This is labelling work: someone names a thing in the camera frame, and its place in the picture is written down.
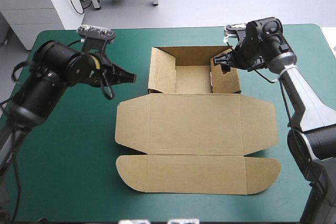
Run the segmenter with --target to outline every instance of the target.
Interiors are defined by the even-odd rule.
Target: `green tabletop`
[[[287,117],[279,84],[269,84],[254,72],[240,71],[242,94],[276,106],[279,144],[254,156],[274,157],[282,164],[276,182],[250,196],[145,194],[129,188],[119,177],[115,161],[136,151],[114,141],[117,106],[147,94],[151,48],[154,46],[223,45],[222,27],[117,29],[107,55],[120,67],[138,75],[136,84],[115,86],[108,101],[100,89],[79,84],[69,88],[55,110],[33,129],[18,153],[22,200],[17,220],[118,221],[194,217],[202,221],[297,221],[310,187],[287,148]],[[285,37],[298,56],[298,67],[319,97],[336,109],[336,61],[318,26],[285,26]],[[48,40],[68,44],[75,31],[41,33],[29,56]],[[270,78],[268,70],[262,73]],[[28,69],[21,80],[28,76]],[[13,211],[16,186],[7,176]]]

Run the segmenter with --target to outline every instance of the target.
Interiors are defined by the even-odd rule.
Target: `cardboard box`
[[[275,108],[224,93],[240,91],[237,72],[227,76],[211,64],[226,49],[153,48],[150,94],[118,106],[116,142],[146,153],[117,159],[128,186],[147,193],[247,195],[276,180],[276,159],[245,157],[277,144]]]
[[[213,57],[229,47],[154,47],[148,81],[150,93],[240,93],[238,70],[222,73]]]

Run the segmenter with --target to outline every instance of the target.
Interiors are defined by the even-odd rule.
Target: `metal bracket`
[[[116,37],[112,29],[90,25],[81,25],[77,29],[77,33],[82,38],[83,52],[88,53],[91,50],[97,50],[102,55],[105,55],[107,44],[112,43]]]

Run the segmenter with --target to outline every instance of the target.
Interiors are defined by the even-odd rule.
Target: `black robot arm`
[[[286,103],[285,87],[294,114],[289,114],[289,149],[312,191],[301,224],[336,223],[336,111],[327,107],[299,72],[297,56],[283,35],[280,20],[265,18],[247,24],[229,25],[227,37],[238,38],[229,53],[214,59],[223,72],[230,67],[268,68],[278,80]]]

